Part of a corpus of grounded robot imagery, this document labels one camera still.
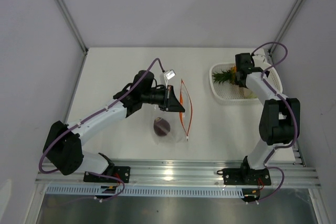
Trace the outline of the clear zip bag orange zipper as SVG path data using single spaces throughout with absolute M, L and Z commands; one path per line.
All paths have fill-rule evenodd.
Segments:
M 151 132 L 156 144 L 175 145 L 177 143 L 187 143 L 190 138 L 190 130 L 193 118 L 193 105 L 189 91 L 183 79 L 180 82 L 180 88 L 177 99 L 184 107 L 184 113 L 164 112 L 156 105 L 151 110 Z M 167 136 L 159 137 L 154 133 L 153 122 L 156 118 L 161 117 L 167 120 L 171 126 L 171 131 Z

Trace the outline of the dark red toy apple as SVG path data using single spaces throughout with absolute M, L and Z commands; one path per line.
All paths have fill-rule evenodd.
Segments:
M 159 137 L 167 136 L 171 131 L 169 122 L 161 117 L 158 117 L 153 122 L 154 133 Z

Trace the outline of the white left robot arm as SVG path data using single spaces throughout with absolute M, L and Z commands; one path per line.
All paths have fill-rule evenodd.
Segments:
M 42 158 L 47 158 L 57 172 L 67 176 L 76 171 L 94 173 L 102 182 L 114 176 L 112 161 L 102 153 L 84 152 L 82 147 L 105 127 L 128 118 L 143 104 L 154 104 L 163 112 L 184 112 L 168 81 L 173 70 L 161 74 L 162 84 L 153 85 L 154 74 L 141 70 L 108 104 L 85 119 L 64 124 L 55 122 L 48 133 Z

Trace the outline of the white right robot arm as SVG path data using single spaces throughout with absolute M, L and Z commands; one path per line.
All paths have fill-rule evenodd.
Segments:
M 235 56 L 235 83 L 251 90 L 263 105 L 259 122 L 260 140 L 254 150 L 244 158 L 240 179 L 251 184 L 258 179 L 258 170 L 266 169 L 273 155 L 280 149 L 290 148 L 297 141 L 300 131 L 301 104 L 271 85 L 267 70 L 256 67 L 249 53 Z

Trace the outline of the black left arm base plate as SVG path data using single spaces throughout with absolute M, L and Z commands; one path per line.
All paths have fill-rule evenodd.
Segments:
M 125 184 L 129 182 L 131 175 L 130 166 L 111 166 L 108 167 L 103 174 L 94 175 L 90 172 L 85 172 L 83 181 L 86 183 L 119 183 L 119 180 Z

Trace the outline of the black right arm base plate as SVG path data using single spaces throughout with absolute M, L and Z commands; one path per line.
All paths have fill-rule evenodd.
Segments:
M 222 176 L 225 185 L 270 186 L 268 169 L 254 170 L 242 168 L 224 168 L 216 172 Z

